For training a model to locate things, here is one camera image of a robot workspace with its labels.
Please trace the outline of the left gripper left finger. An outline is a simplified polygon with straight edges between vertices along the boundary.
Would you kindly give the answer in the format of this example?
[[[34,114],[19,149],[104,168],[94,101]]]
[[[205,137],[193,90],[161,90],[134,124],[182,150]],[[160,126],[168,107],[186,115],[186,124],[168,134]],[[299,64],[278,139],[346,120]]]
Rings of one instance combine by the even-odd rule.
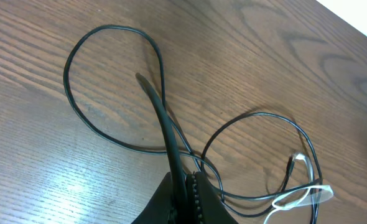
[[[146,207],[132,224],[173,224],[177,212],[174,205],[172,178],[166,173]]]

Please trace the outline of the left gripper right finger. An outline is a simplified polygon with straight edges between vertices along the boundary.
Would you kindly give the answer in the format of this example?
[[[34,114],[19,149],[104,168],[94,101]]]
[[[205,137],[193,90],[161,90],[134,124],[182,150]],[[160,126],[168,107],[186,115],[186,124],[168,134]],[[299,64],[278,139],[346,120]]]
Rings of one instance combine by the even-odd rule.
[[[204,173],[189,174],[186,179],[189,223],[238,224],[224,208]]]

